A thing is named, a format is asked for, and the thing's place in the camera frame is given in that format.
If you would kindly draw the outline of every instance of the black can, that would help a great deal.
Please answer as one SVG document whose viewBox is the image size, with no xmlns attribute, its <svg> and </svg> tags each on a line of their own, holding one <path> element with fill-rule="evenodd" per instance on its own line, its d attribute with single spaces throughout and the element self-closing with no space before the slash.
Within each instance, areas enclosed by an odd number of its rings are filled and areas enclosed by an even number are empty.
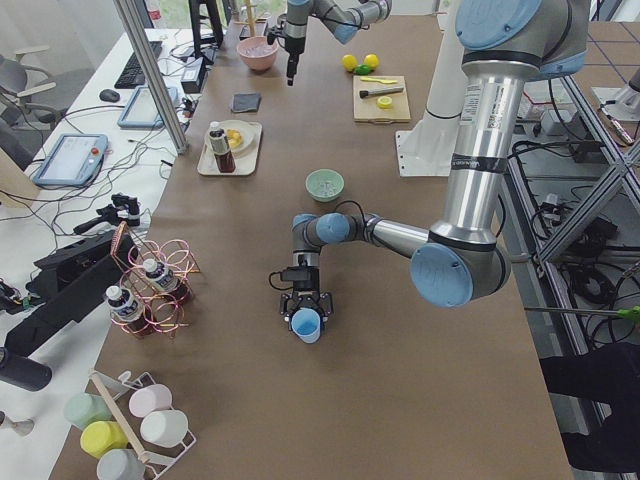
<svg viewBox="0 0 640 480">
<path fill-rule="evenodd" d="M 51 381 L 51 369 L 29 358 L 0 347 L 0 380 L 30 392 L 37 392 Z"/>
</svg>

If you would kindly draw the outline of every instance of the black keyboard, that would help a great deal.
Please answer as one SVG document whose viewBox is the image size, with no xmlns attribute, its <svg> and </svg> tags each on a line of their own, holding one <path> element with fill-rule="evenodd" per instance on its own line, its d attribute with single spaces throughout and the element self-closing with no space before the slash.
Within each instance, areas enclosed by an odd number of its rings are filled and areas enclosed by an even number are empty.
<svg viewBox="0 0 640 480">
<path fill-rule="evenodd" d="M 149 42 L 151 46 L 151 50 L 153 51 L 153 55 L 156 59 L 160 56 L 162 52 L 162 42 L 161 41 L 151 41 Z M 140 62 L 138 62 L 138 58 L 135 53 L 132 53 L 127 61 L 127 64 L 124 66 L 120 77 L 118 77 L 118 81 L 114 85 L 115 88 L 136 88 L 138 85 L 144 85 L 145 78 L 144 73 L 142 72 L 142 67 L 140 66 Z"/>
</svg>

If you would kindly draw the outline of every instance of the cup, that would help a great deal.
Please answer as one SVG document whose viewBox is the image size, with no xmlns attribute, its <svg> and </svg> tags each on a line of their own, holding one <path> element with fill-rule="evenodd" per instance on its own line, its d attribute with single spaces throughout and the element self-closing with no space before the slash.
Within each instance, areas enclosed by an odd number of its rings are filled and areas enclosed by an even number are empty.
<svg viewBox="0 0 640 480">
<path fill-rule="evenodd" d="M 109 450 L 125 448 L 127 443 L 129 440 L 117 422 L 93 422 L 80 437 L 80 448 L 98 459 Z"/>
<path fill-rule="evenodd" d="M 144 418 L 151 412 L 170 409 L 172 400 L 171 390 L 156 383 L 133 392 L 129 398 L 129 411 L 138 418 Z"/>
<path fill-rule="evenodd" d="M 311 308 L 301 308 L 291 318 L 291 328 L 304 343 L 314 343 L 320 338 L 320 315 Z"/>
<path fill-rule="evenodd" d="M 187 416 L 180 410 L 160 410 L 144 417 L 140 435 L 147 442 L 160 447 L 175 447 L 189 429 Z"/>
<path fill-rule="evenodd" d="M 119 448 L 105 453 L 96 469 L 99 480 L 143 480 L 144 470 L 133 450 Z"/>
<path fill-rule="evenodd" d="M 111 411 L 101 396 L 78 393 L 65 404 L 64 418 L 74 427 L 84 430 L 93 422 L 111 420 Z"/>
</svg>

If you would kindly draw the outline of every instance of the cutting board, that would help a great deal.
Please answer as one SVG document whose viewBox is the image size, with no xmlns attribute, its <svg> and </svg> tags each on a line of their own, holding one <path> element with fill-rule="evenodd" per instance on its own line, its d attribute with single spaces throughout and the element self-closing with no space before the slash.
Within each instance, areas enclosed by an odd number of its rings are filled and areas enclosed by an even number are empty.
<svg viewBox="0 0 640 480">
<path fill-rule="evenodd" d="M 393 75 L 369 75 L 374 78 L 397 80 L 398 83 L 382 84 L 379 82 L 363 82 L 358 75 L 353 76 L 353 118 L 356 122 L 371 123 L 395 123 L 411 121 L 409 112 L 409 98 L 407 96 L 407 86 L 404 77 Z M 360 90 L 378 90 L 388 87 L 404 87 L 400 93 L 392 93 L 387 96 L 393 99 L 393 107 L 388 109 L 379 108 L 376 101 L 379 97 L 360 98 Z"/>
</svg>

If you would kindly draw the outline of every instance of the black mouse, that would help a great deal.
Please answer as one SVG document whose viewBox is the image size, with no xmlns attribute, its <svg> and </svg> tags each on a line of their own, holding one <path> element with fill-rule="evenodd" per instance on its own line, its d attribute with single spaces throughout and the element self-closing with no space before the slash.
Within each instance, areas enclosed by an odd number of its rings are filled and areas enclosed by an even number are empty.
<svg viewBox="0 0 640 480">
<path fill-rule="evenodd" d="M 106 89 L 100 92 L 100 100 L 115 103 L 120 100 L 120 94 L 115 90 Z"/>
</svg>

